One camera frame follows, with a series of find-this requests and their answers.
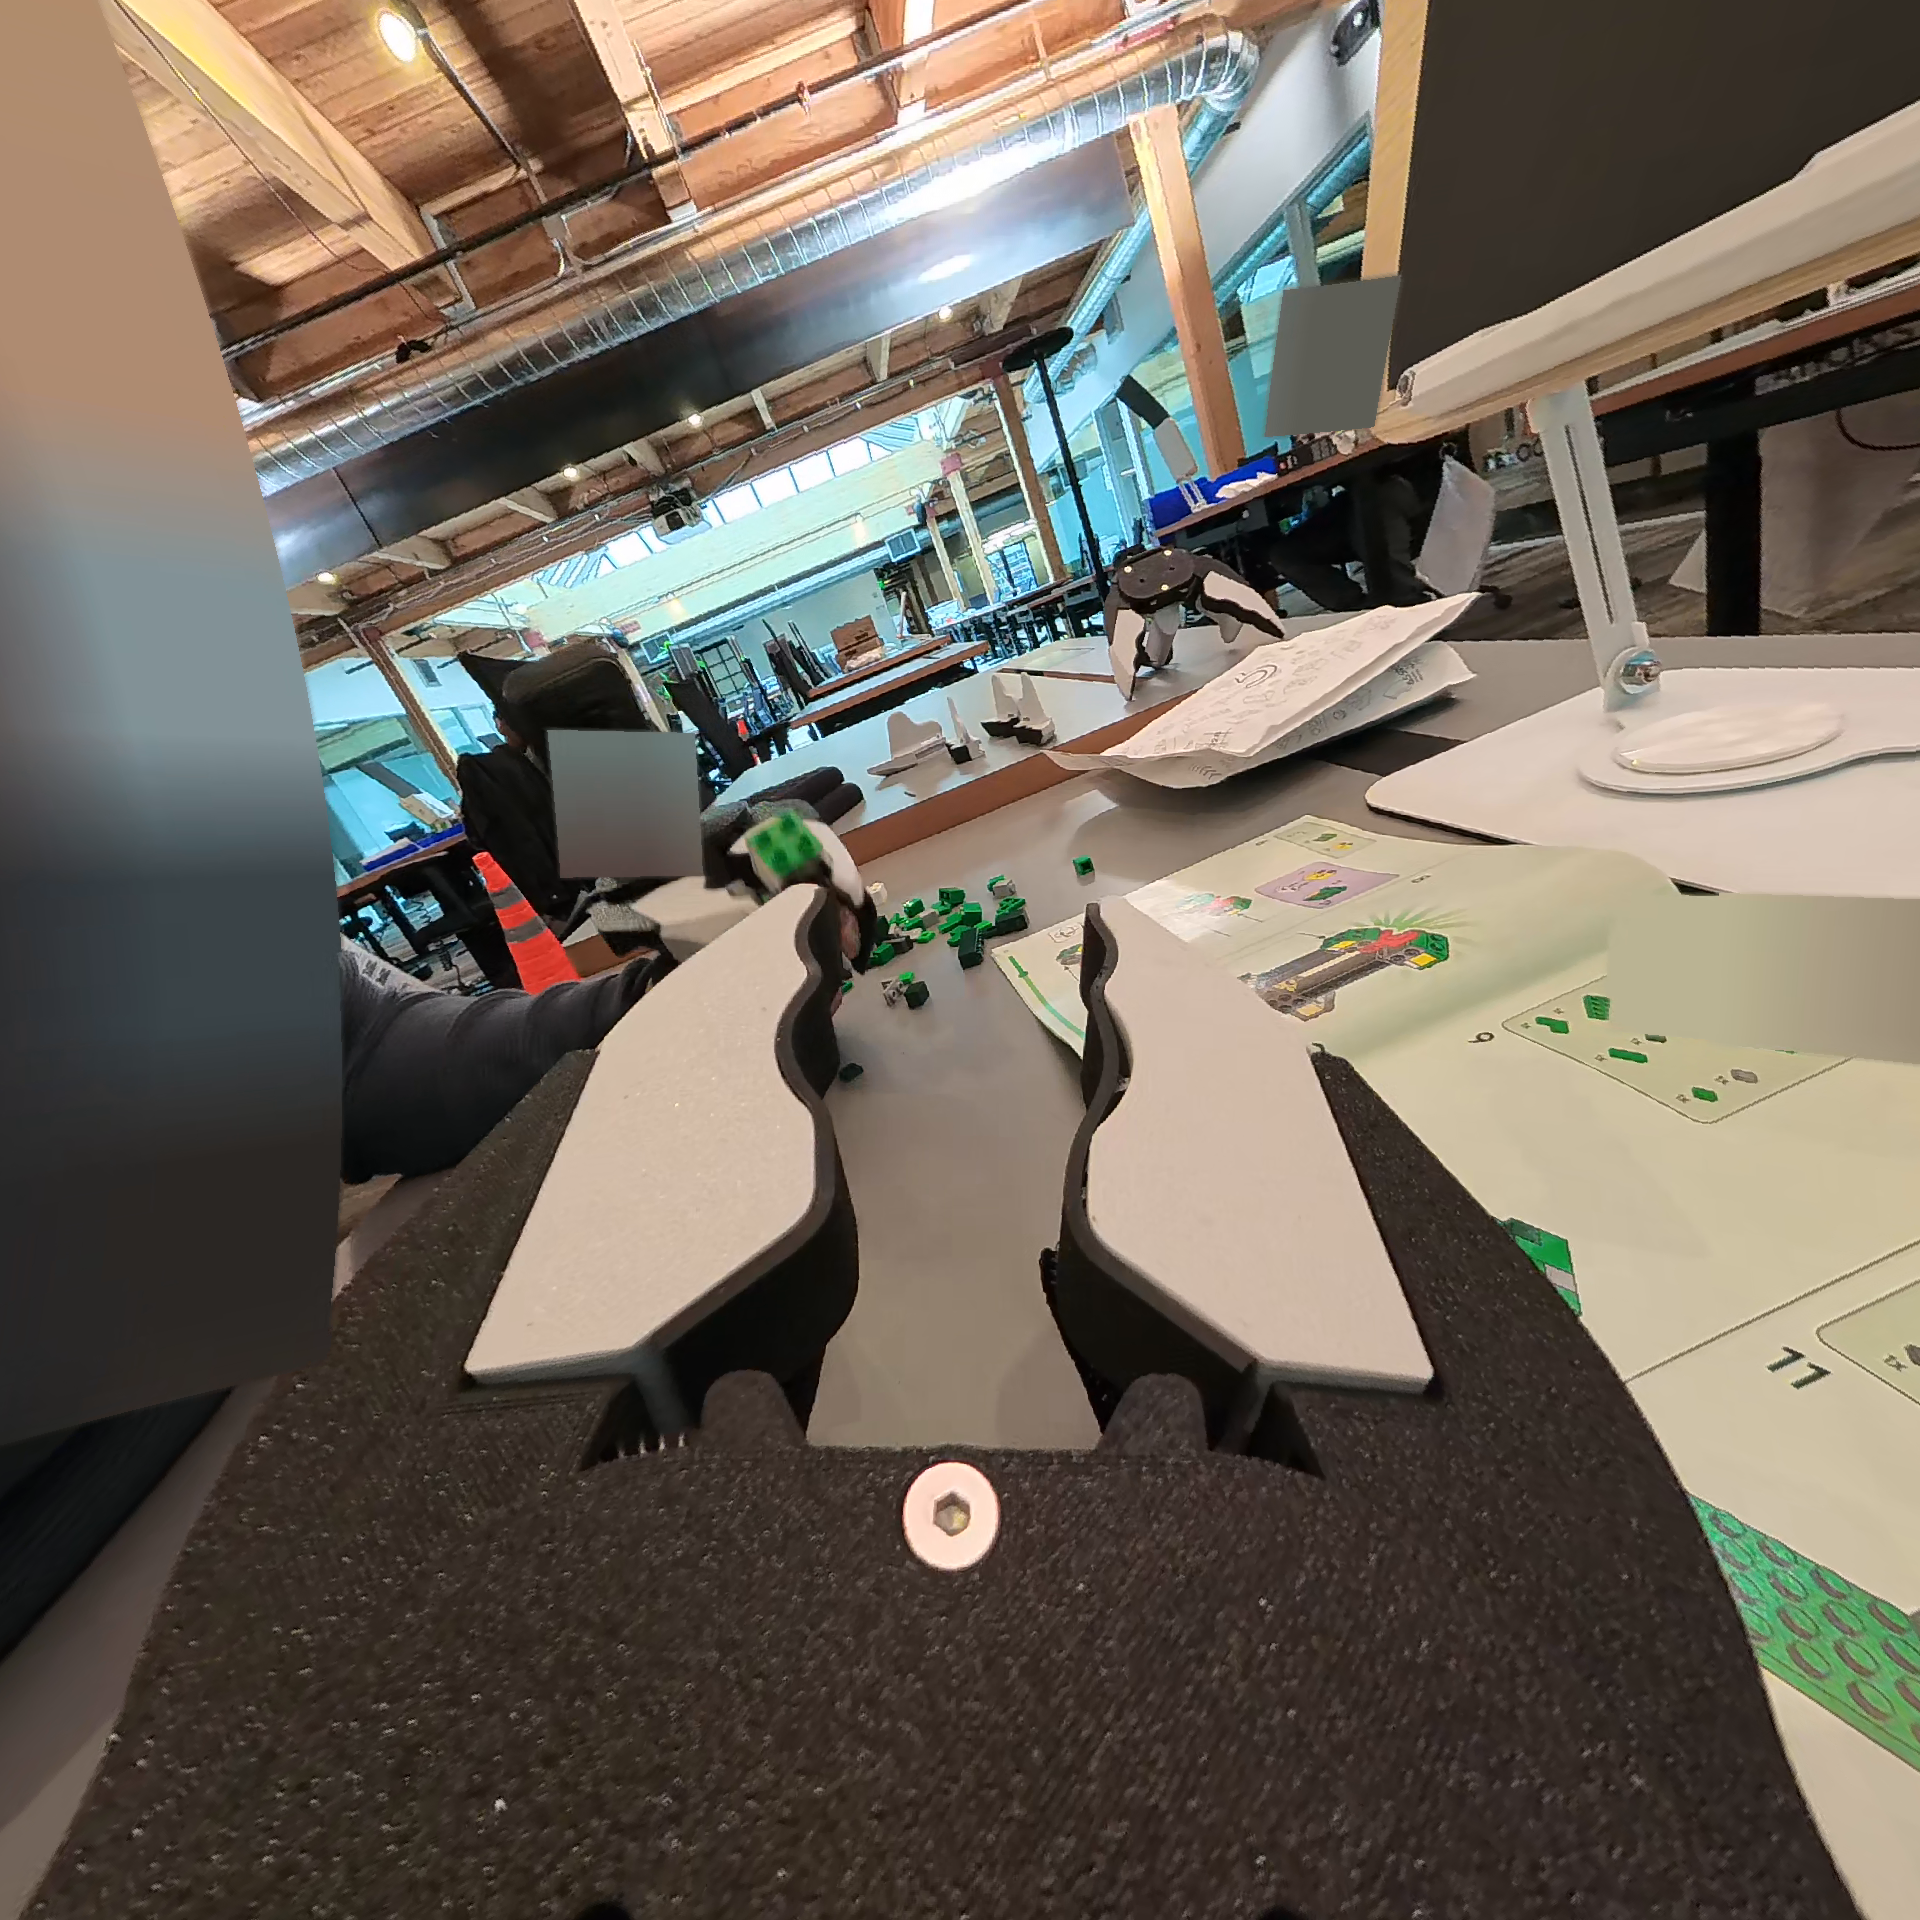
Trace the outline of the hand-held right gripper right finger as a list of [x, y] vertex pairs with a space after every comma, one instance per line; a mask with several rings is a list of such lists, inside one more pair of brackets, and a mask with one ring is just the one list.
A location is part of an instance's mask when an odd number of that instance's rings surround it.
[[1084, 1117], [1041, 1293], [1100, 1428], [1183, 1378], [1203, 1443], [1286, 1452], [1302, 1387], [1437, 1366], [1305, 1035], [1137, 905], [1084, 916]]

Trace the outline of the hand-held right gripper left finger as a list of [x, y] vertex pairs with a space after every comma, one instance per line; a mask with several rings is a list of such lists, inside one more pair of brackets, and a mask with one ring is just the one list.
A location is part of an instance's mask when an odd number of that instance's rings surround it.
[[469, 1414], [585, 1396], [590, 1425], [678, 1443], [760, 1373], [806, 1428], [861, 1273], [824, 1107], [840, 905], [782, 892], [600, 1042], [469, 1341]]

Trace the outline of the grey desk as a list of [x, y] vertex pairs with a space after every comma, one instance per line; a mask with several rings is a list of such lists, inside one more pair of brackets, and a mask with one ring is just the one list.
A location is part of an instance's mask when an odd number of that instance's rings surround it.
[[[878, 858], [891, 885], [984, 877], [1009, 857], [1060, 919], [1305, 809], [1361, 826], [1375, 777], [1549, 708], [1594, 678], [1580, 637], [1460, 643], [1474, 679], [1387, 730], [1335, 739], [1215, 788], [1078, 777]], [[829, 1443], [1089, 1443], [1084, 1389], [1041, 1308], [1063, 1153], [1080, 1110], [1075, 1060], [990, 972], [941, 963], [927, 1013], [843, 1013], [868, 1063], [832, 1102], [858, 1212], [858, 1305], [837, 1337], [815, 1434]], [[4, 1916], [25, 1916], [125, 1703], [180, 1549], [273, 1378], [246, 1383], [180, 1452], [81, 1579], [4, 1660]]]

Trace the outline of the stack of black pads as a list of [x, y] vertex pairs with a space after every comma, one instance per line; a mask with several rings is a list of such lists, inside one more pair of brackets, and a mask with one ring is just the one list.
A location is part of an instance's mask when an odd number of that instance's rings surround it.
[[803, 809], [824, 826], [837, 826], [848, 818], [862, 805], [862, 788], [843, 777], [840, 765], [806, 770], [793, 780], [763, 785], [754, 793], [724, 793], [717, 805], [702, 809], [702, 840], [706, 843], [729, 843], [742, 835], [753, 822], [774, 814], [774, 809]]

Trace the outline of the pile of green bricks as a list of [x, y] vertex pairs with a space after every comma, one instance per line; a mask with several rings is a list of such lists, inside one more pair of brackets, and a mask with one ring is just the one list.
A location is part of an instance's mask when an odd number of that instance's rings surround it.
[[985, 1049], [1036, 1020], [1041, 1040], [1084, 1054], [1084, 903], [1105, 877], [1091, 854], [1068, 857], [1068, 892], [1039, 897], [1012, 869], [971, 885], [870, 885], [878, 940], [843, 997], [875, 1000], [901, 1020], [947, 1020], [961, 1042]]

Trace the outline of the orange traffic cone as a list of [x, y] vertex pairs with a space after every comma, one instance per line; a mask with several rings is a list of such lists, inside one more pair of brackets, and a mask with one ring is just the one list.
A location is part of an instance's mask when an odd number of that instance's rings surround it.
[[490, 910], [501, 928], [506, 950], [516, 965], [520, 985], [526, 994], [544, 994], [556, 985], [572, 985], [581, 978], [569, 950], [556, 938], [556, 929], [541, 919], [541, 911], [526, 903], [520, 885], [499, 868], [499, 858], [486, 848], [469, 857], [479, 877], [488, 887]]

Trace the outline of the wooden background table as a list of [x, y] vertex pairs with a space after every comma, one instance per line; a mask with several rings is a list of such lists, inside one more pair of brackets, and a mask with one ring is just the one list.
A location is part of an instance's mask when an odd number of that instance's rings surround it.
[[947, 643], [941, 648], [932, 648], [917, 661], [906, 661], [899, 665], [888, 665], [875, 678], [862, 678], [858, 684], [848, 684], [845, 691], [832, 694], [832, 698], [815, 698], [806, 701], [785, 727], [796, 733], [796, 730], [815, 730], [815, 733], [837, 733], [843, 727], [852, 727], [861, 720], [875, 720], [878, 713], [891, 713], [899, 704], [906, 704], [908, 698], [924, 694], [924, 691], [941, 691], [954, 679], [965, 679], [971, 678], [975, 669], [975, 661], [984, 661], [990, 648], [990, 643], [984, 637], [971, 637], [971, 643]]
[[[1541, 437], [1510, 408], [1452, 434], [1308, 458], [1160, 539], [1237, 569], [1263, 595], [1290, 589], [1312, 614], [1412, 606], [1430, 601], [1414, 561], [1443, 462], [1478, 471], [1510, 424]], [[1836, 585], [1836, 572], [1916, 472], [1916, 285], [1879, 285], [1853, 306], [1790, 303], [1748, 343], [1638, 368], [1597, 395], [1597, 433], [1621, 534], [1650, 513], [1703, 507], [1690, 550], [1703, 566], [1698, 622], [1665, 601], [1677, 577], [1645, 561], [1630, 572], [1652, 634], [1818, 627], [1830, 601], [1868, 593]]]

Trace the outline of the black office chair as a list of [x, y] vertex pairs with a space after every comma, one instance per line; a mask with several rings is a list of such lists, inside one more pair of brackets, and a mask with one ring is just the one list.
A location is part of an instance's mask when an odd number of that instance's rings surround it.
[[488, 694], [501, 747], [456, 758], [467, 846], [488, 854], [516, 892], [557, 929], [572, 929], [598, 877], [565, 877], [557, 863], [547, 733], [653, 733], [655, 722], [620, 655], [576, 637], [541, 661], [460, 653]]

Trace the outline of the green instruction booklet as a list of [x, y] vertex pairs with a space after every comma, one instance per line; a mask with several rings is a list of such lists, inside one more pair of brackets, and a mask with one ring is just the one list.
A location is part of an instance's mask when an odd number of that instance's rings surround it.
[[1123, 903], [1305, 1035], [1437, 1366], [1191, 1500], [1254, 1907], [1916, 1916], [1916, 1067], [1627, 1013], [1627, 854], [1298, 818]]

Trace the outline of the spare black and white gripper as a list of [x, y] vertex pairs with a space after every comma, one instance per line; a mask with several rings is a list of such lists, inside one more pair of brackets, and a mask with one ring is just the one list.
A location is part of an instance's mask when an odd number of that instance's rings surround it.
[[1123, 701], [1134, 698], [1146, 669], [1163, 669], [1171, 661], [1191, 609], [1203, 614], [1225, 647], [1244, 627], [1258, 627], [1270, 643], [1286, 637], [1278, 609], [1237, 569], [1187, 548], [1146, 548], [1115, 566], [1101, 602], [1113, 684]]

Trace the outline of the white tablet stand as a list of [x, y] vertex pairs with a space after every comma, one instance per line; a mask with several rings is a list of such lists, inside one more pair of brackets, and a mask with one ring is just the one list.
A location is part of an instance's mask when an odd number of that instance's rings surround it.
[[1634, 854], [1711, 892], [1916, 897], [1916, 665], [1662, 665], [1636, 619], [1588, 376], [1916, 238], [1916, 105], [1783, 186], [1401, 376], [1414, 424], [1525, 401], [1545, 437], [1597, 691], [1433, 754], [1375, 809]]

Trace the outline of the folded white paper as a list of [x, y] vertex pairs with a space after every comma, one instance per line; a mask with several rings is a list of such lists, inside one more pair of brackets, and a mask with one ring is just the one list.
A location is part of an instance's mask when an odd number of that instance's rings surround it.
[[1409, 609], [1366, 609], [1298, 637], [1266, 643], [1191, 698], [1155, 713], [1101, 754], [1051, 747], [1075, 773], [1115, 773], [1166, 788], [1201, 788], [1384, 720], [1425, 708], [1474, 674], [1446, 633], [1478, 593]]

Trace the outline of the black floor lamp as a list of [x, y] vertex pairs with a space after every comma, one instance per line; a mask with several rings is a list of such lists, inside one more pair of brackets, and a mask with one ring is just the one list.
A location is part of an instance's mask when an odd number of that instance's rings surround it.
[[1057, 389], [1053, 389], [1053, 373], [1051, 373], [1053, 358], [1063, 353], [1072, 347], [1072, 341], [1075, 341], [1072, 326], [1053, 326], [1053, 331], [1026, 341], [1022, 347], [1009, 350], [1002, 358], [1002, 368], [1004, 373], [1036, 373], [1039, 376], [1041, 408], [1047, 408], [1047, 417], [1053, 424], [1057, 452], [1060, 452], [1063, 476], [1068, 476], [1072, 503], [1075, 503], [1075, 516], [1078, 516], [1078, 529], [1084, 538], [1091, 582], [1096, 582], [1100, 595], [1105, 601], [1109, 572], [1105, 572], [1105, 559], [1101, 559], [1091, 516], [1089, 516], [1084, 489], [1080, 489], [1080, 476], [1078, 476], [1078, 468], [1075, 468], [1075, 457], [1072, 457], [1072, 437], [1068, 437], [1068, 427], [1063, 427], [1063, 414], [1060, 414]]

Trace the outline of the wood framed black screen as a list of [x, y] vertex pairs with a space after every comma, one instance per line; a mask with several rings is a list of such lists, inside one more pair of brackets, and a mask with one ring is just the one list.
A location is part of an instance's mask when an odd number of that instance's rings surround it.
[[1916, 250], [1916, 4], [1387, 4], [1366, 275], [1417, 443]]

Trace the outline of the wooden post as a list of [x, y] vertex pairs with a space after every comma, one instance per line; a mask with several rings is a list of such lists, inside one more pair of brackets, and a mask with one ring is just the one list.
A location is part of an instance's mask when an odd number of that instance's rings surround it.
[[1223, 472], [1244, 462], [1244, 427], [1208, 250], [1198, 226], [1181, 111], [1171, 105], [1149, 107], [1130, 120], [1128, 134], [1134, 139], [1142, 195], [1181, 337], [1187, 393], [1208, 458], [1203, 471]]

